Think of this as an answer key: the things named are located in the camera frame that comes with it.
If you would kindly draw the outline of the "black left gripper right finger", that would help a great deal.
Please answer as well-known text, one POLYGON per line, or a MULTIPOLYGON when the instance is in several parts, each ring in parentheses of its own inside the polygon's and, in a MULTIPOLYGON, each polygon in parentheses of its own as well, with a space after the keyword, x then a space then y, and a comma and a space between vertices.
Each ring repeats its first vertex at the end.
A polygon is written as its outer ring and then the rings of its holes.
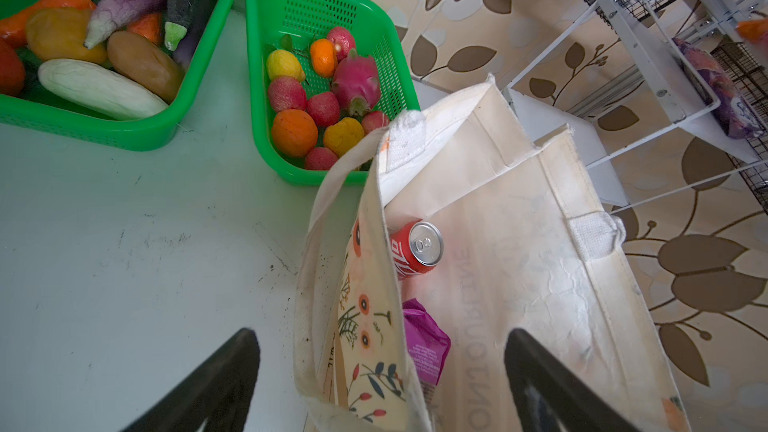
POLYGON ((524 431, 635 431, 539 341, 513 329, 504 365, 524 431))

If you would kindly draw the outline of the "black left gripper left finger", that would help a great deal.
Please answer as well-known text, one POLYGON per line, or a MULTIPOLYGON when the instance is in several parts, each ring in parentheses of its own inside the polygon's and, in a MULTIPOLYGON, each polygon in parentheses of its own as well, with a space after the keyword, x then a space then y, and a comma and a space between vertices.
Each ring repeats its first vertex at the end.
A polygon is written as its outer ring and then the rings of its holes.
POLYGON ((242 431, 258 378, 260 347, 242 328, 128 431, 242 431))

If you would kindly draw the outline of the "purple snack packet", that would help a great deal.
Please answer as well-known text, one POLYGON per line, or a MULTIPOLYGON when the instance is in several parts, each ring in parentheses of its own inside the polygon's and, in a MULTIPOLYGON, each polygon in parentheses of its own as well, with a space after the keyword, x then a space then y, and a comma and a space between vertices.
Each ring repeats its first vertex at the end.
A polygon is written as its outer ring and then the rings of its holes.
POLYGON ((402 306, 407 350, 419 380, 437 386, 451 349, 451 339, 417 299, 410 299, 402 306))

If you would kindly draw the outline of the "cream floral tote bag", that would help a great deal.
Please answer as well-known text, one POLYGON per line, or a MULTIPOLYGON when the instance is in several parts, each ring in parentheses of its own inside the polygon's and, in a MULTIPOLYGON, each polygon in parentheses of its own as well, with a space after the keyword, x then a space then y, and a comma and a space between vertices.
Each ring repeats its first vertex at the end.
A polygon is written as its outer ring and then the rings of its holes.
POLYGON ((294 380, 308 431, 522 431, 504 365, 522 328, 637 431, 690 424, 643 295, 571 129, 527 136, 542 105, 493 79, 369 133, 315 198, 295 297, 294 380), (397 278, 390 236, 434 224, 444 253, 397 278), (419 380, 402 304, 451 339, 419 380))

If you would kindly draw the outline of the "red cola can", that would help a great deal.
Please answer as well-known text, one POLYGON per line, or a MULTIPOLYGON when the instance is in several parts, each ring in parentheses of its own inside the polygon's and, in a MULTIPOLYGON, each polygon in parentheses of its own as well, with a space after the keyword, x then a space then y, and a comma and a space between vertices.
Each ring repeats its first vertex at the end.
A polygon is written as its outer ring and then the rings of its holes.
POLYGON ((389 240, 399 280, 432 271, 444 253, 441 232, 434 224, 424 220, 407 223, 394 232, 389 240))

